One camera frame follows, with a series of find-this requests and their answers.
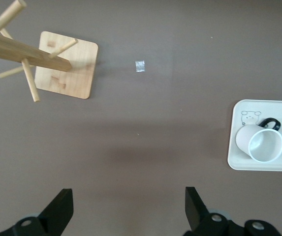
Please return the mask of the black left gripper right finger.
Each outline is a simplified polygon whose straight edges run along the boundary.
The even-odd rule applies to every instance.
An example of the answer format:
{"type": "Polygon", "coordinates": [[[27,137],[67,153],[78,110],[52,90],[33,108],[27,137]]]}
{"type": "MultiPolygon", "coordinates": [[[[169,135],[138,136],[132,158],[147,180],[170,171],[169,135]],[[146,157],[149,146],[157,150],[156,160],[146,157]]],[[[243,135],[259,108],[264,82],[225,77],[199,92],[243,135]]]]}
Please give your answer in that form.
{"type": "Polygon", "coordinates": [[[210,213],[195,187],[186,187],[185,213],[191,230],[186,236],[279,236],[280,232],[262,220],[248,220],[239,226],[220,213],[210,213]]]}

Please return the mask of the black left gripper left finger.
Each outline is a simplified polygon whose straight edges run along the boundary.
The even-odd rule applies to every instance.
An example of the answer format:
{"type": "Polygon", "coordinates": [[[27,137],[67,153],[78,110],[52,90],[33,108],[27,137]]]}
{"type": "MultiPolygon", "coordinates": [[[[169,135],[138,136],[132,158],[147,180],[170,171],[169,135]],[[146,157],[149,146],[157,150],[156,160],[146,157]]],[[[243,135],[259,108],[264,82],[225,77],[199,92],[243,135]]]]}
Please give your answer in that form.
{"type": "Polygon", "coordinates": [[[60,236],[72,216],[72,189],[62,189],[38,216],[21,219],[0,236],[60,236]]]}

